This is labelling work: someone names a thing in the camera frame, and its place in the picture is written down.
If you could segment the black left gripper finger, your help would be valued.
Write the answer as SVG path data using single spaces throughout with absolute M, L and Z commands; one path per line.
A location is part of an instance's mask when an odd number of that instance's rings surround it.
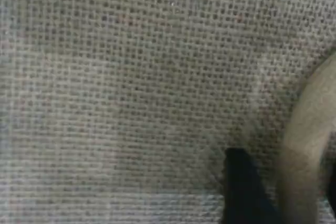
M 224 179 L 222 223 L 282 223 L 245 149 L 226 149 Z
M 326 196 L 327 196 L 328 202 L 335 216 L 335 213 L 336 213 L 336 166 L 335 165 L 333 165 L 332 167 L 332 171 L 331 171 L 328 186 L 327 186 Z

